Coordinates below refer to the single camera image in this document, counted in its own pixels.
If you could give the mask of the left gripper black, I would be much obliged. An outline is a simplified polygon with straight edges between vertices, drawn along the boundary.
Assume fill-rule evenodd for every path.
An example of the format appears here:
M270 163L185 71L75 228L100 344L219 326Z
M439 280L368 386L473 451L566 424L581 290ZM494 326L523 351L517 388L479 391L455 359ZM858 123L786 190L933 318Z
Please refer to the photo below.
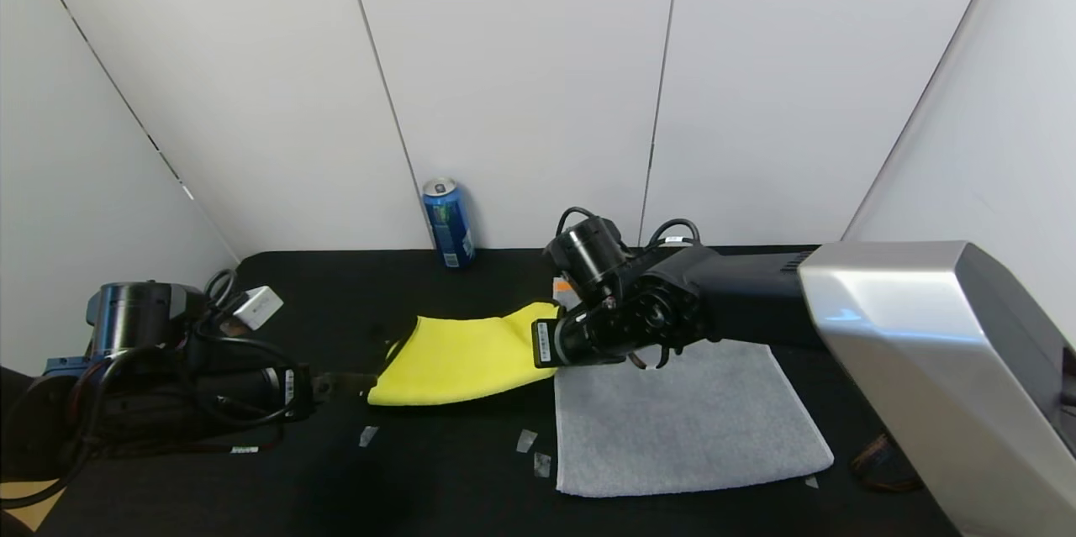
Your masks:
M379 376L324 372L308 366L240 368L210 376L210 402L231 421L291 422L311 414L314 402L365 399Z

